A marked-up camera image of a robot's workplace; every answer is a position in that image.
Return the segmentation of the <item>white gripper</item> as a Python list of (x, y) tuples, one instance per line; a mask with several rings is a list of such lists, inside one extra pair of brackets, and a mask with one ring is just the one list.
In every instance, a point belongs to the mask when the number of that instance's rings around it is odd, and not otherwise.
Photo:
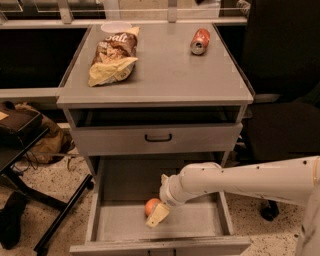
[(158, 203), (152, 213), (147, 216), (146, 225), (150, 228), (156, 227), (169, 215), (170, 210), (166, 205), (178, 207), (186, 202), (186, 194), (177, 175), (161, 175), (159, 196), (163, 203)]

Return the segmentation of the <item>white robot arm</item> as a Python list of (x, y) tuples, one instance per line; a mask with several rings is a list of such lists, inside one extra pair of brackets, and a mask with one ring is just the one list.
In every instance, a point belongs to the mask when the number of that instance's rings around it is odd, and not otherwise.
[(320, 157), (223, 168), (214, 162), (189, 164), (162, 175), (160, 201), (146, 224), (157, 226), (174, 207), (215, 192), (301, 205), (306, 208), (295, 256), (320, 255)]

